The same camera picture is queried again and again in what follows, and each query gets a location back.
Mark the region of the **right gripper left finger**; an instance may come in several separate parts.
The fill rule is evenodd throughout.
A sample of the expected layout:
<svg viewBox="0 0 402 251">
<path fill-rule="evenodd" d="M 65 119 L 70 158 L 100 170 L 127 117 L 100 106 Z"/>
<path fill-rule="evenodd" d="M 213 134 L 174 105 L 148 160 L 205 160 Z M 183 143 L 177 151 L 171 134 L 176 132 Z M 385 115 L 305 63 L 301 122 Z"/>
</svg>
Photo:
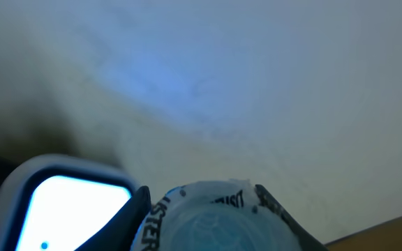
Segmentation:
<svg viewBox="0 0 402 251">
<path fill-rule="evenodd" d="M 100 231 L 76 251 L 129 251 L 137 230 L 150 209 L 150 191 L 144 185 Z"/>
</svg>

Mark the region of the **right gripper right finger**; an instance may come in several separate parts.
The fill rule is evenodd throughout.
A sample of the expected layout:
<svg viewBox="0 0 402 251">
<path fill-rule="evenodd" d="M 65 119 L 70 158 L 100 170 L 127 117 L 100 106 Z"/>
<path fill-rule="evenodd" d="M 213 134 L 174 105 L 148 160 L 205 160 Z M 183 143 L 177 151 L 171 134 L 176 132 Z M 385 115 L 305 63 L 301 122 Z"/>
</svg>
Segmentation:
<svg viewBox="0 0 402 251">
<path fill-rule="evenodd" d="M 260 200 L 260 205 L 275 213 L 290 228 L 291 232 L 299 240 L 302 250 L 328 251 L 318 239 L 309 234 L 274 198 L 274 196 L 260 184 L 255 185 L 255 193 Z"/>
</svg>

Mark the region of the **blue mouthwash bottle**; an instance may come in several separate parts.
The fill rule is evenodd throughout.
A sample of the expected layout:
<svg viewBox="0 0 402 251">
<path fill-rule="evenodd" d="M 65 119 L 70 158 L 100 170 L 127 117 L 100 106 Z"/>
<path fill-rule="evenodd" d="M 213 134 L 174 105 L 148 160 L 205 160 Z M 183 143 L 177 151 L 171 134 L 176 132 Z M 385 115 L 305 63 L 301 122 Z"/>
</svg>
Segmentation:
<svg viewBox="0 0 402 251">
<path fill-rule="evenodd" d="M 296 251 L 299 239 L 247 181 L 199 181 L 168 191 L 142 221 L 132 250 Z"/>
</svg>

